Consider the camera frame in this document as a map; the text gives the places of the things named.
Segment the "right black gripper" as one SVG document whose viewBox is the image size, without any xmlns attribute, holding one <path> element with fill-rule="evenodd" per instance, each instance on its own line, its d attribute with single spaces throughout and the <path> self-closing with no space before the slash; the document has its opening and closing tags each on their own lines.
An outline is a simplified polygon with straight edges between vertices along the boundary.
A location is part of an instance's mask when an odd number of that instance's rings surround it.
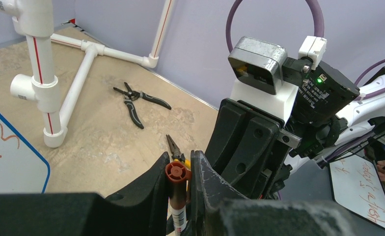
<svg viewBox="0 0 385 236">
<path fill-rule="evenodd" d="M 320 126 L 291 118 L 284 130 L 300 138 L 296 147 L 278 137 L 284 121 L 242 100 L 221 101 L 215 127 L 205 150 L 211 167 L 251 199 L 273 199 L 297 167 L 287 158 L 313 159 L 334 147 L 348 129 L 345 118 L 332 117 Z"/>
</svg>

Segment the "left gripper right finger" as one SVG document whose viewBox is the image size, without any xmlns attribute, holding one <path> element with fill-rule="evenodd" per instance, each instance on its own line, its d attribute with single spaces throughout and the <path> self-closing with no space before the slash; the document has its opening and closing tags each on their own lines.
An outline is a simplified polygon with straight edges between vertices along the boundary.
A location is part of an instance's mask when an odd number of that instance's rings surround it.
<svg viewBox="0 0 385 236">
<path fill-rule="evenodd" d="M 251 200 L 191 152 L 193 236 L 372 236 L 372 224 L 332 201 Z"/>
</svg>

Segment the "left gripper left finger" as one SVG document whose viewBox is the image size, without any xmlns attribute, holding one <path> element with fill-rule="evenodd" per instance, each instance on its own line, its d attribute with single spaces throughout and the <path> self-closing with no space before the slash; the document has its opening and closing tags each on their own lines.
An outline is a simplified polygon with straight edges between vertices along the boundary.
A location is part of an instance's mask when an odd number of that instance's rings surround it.
<svg viewBox="0 0 385 236">
<path fill-rule="evenodd" d="M 120 190 L 0 194 L 0 236 L 164 236 L 168 207 L 164 152 Z"/>
</svg>

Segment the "red whiteboard marker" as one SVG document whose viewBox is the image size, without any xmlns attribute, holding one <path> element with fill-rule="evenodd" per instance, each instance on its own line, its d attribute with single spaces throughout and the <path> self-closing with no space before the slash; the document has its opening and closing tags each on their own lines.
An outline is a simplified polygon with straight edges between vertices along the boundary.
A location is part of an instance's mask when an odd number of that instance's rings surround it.
<svg viewBox="0 0 385 236">
<path fill-rule="evenodd" d="M 166 165 L 165 175 L 169 183 L 168 196 L 174 231 L 176 236 L 180 236 L 187 226 L 187 183 L 191 180 L 192 173 L 182 162 L 174 161 Z"/>
</svg>

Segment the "blue framed whiteboard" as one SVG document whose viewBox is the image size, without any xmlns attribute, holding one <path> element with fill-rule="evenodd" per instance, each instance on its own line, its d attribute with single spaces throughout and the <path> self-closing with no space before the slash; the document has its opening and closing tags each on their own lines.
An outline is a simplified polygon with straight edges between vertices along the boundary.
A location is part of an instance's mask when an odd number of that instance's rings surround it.
<svg viewBox="0 0 385 236">
<path fill-rule="evenodd" d="M 48 161 L 0 113 L 0 194 L 44 193 Z"/>
</svg>

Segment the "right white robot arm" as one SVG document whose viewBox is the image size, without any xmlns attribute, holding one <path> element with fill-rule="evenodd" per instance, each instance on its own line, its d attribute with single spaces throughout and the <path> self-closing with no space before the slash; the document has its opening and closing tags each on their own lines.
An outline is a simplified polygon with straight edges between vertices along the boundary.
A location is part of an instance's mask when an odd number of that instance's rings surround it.
<svg viewBox="0 0 385 236">
<path fill-rule="evenodd" d="M 385 66 L 367 84 L 355 84 L 322 63 L 302 72 L 306 78 L 289 123 L 244 101 L 224 99 L 205 151 L 211 167 L 248 198 L 265 198 L 309 159 L 340 146 L 322 165 L 347 147 L 374 134 L 385 117 Z"/>
</svg>

